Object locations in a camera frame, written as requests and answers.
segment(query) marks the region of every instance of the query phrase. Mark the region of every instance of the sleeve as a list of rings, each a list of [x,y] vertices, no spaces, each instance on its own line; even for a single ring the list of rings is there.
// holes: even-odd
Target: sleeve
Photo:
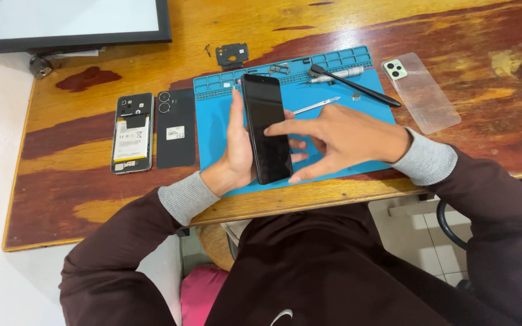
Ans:
[[[66,324],[175,325],[138,265],[217,198],[199,172],[122,207],[65,258],[60,288]]]
[[[467,261],[475,293],[522,324],[522,182],[495,161],[409,131],[414,142],[393,166],[471,220]]]

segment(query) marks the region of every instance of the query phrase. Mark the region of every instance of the pink cushion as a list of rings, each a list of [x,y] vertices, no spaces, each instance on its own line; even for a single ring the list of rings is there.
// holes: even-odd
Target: pink cushion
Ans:
[[[210,266],[193,269],[180,287],[183,326],[203,326],[228,272]]]

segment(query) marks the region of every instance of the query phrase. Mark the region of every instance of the grey cuff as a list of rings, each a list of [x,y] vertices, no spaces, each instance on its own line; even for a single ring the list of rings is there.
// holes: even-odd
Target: grey cuff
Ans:
[[[446,144],[433,142],[404,127],[414,138],[408,152],[391,167],[406,174],[417,186],[429,186],[446,179],[452,173],[458,155]]]
[[[168,187],[160,187],[158,198],[183,226],[189,225],[193,217],[220,199],[202,181],[200,171]]]

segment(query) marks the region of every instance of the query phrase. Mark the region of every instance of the sticker label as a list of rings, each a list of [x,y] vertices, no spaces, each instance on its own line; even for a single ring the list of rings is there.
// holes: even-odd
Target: sticker label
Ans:
[[[185,138],[185,126],[170,127],[166,129],[166,140]]]

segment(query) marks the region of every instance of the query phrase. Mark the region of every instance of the person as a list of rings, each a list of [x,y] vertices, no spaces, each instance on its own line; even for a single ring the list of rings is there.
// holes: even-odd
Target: person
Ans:
[[[348,204],[253,219],[206,325],[522,324],[522,182],[499,164],[337,105],[265,134],[309,135],[323,153],[292,183],[377,159],[470,218],[475,294],[388,253],[368,207]],[[221,195],[250,183],[251,170],[243,102],[234,90],[217,163],[125,205],[68,254],[59,285],[66,324],[174,325],[163,296],[136,268]]]

